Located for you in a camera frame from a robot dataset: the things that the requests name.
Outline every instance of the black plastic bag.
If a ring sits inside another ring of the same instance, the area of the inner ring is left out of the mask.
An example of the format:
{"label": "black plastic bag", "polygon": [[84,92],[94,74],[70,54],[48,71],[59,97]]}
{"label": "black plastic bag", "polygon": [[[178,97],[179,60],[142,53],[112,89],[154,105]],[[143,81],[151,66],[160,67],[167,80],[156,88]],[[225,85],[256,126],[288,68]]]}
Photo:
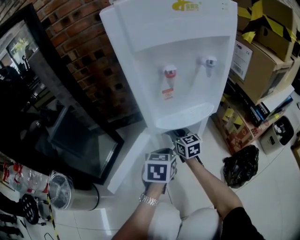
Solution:
{"label": "black plastic bag", "polygon": [[240,188],[257,174],[259,149],[249,145],[223,160],[223,174],[227,185]]}

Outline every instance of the silver bracelet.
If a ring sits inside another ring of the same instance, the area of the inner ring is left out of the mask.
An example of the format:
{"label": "silver bracelet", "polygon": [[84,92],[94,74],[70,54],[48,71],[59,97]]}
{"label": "silver bracelet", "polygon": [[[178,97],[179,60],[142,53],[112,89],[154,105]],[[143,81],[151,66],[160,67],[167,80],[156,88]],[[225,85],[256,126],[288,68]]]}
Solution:
{"label": "silver bracelet", "polygon": [[146,203],[146,204],[149,204],[149,205],[154,206],[154,207],[156,207],[159,203],[159,200],[154,199],[152,197],[148,197],[145,193],[142,193],[139,200],[140,200],[141,203]]}

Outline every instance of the yellow logo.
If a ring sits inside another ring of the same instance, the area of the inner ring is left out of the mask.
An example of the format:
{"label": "yellow logo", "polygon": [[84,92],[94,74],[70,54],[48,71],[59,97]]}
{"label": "yellow logo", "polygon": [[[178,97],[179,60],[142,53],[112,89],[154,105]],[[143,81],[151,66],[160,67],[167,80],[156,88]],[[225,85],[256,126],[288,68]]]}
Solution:
{"label": "yellow logo", "polygon": [[173,4],[172,8],[175,11],[199,11],[199,4],[191,1],[177,0],[177,2]]}

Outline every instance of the brick wall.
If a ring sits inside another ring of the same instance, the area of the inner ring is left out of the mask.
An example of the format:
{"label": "brick wall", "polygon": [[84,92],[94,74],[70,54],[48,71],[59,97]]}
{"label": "brick wall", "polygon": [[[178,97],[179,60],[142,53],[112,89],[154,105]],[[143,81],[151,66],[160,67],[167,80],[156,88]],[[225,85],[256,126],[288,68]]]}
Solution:
{"label": "brick wall", "polygon": [[108,0],[0,0],[0,24],[30,3],[63,63],[98,110],[109,121],[126,119],[123,126],[134,122],[128,116],[139,109],[99,17]]}

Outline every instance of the black sleeve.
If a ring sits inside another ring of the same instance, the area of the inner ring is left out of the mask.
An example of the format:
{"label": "black sleeve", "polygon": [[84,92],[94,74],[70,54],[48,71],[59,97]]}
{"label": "black sleeve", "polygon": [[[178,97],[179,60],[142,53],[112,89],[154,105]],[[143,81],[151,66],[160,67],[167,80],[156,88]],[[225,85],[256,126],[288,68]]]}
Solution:
{"label": "black sleeve", "polygon": [[243,208],[232,210],[223,221],[221,240],[251,239],[263,240],[263,236],[252,225],[251,219]]}

